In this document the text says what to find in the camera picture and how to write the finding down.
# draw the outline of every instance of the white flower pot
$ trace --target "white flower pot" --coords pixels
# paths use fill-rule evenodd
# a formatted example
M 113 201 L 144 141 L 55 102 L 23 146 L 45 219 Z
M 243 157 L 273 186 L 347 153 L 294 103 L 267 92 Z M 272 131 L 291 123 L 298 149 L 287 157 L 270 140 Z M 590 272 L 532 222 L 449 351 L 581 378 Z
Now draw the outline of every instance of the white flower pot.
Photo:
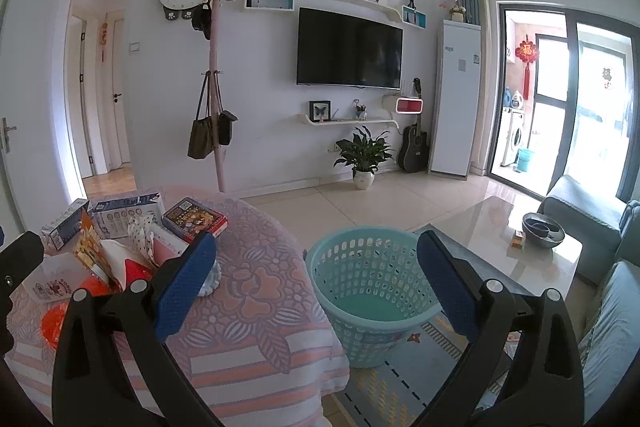
M 353 184 L 359 190 L 367 190 L 373 183 L 373 178 L 373 172 L 356 171 L 356 174 L 353 177 Z

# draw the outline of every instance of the picture frame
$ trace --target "picture frame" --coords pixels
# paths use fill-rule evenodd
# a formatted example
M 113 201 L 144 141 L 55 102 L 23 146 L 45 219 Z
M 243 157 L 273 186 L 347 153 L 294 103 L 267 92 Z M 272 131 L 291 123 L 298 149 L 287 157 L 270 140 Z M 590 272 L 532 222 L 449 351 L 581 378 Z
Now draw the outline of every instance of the picture frame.
M 309 120 L 314 123 L 320 121 L 331 120 L 331 101 L 330 100 L 310 100 L 309 101 Z

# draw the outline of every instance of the blue gripper pad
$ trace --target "blue gripper pad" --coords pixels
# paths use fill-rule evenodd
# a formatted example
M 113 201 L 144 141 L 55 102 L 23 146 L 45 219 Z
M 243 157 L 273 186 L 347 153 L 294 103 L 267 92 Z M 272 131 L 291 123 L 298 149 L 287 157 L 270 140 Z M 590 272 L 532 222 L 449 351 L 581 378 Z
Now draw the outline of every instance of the blue gripper pad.
M 153 302 L 154 329 L 160 342 L 180 331 L 215 260 L 216 238 L 209 232 L 200 232 L 180 257 L 165 261 L 158 269 L 151 284 L 154 291 L 159 290 Z
M 464 335 L 470 343 L 475 342 L 479 333 L 476 300 L 458 275 L 447 248 L 435 237 L 434 232 L 428 230 L 418 238 L 416 255 L 454 331 Z

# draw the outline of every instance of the pink coat rack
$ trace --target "pink coat rack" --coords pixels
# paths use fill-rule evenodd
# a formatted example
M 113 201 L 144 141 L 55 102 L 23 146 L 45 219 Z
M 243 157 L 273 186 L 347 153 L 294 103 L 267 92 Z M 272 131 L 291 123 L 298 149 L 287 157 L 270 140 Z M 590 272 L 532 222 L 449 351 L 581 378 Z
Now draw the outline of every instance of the pink coat rack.
M 220 115 L 220 99 L 218 98 L 218 76 L 213 74 L 218 70 L 218 15 L 220 13 L 220 5 L 222 0 L 211 0 L 211 38 L 209 48 L 209 71 L 211 71 L 211 80 L 215 83 L 210 94 L 211 116 L 213 119 L 213 154 L 216 160 L 216 176 L 218 178 L 218 190 L 226 192 L 225 185 L 225 151 L 220 147 L 220 139 L 218 137 L 218 117 Z

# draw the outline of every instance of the acoustic guitar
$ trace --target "acoustic guitar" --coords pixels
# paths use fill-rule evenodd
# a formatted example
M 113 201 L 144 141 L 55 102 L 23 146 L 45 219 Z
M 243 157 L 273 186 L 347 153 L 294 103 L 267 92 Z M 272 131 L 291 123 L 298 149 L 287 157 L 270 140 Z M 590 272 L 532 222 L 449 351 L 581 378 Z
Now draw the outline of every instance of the acoustic guitar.
M 415 91 L 422 99 L 420 78 L 414 78 Z M 422 114 L 418 114 L 415 124 L 402 131 L 402 147 L 398 153 L 398 165 L 405 172 L 418 172 L 427 168 L 429 144 L 427 133 L 422 130 Z

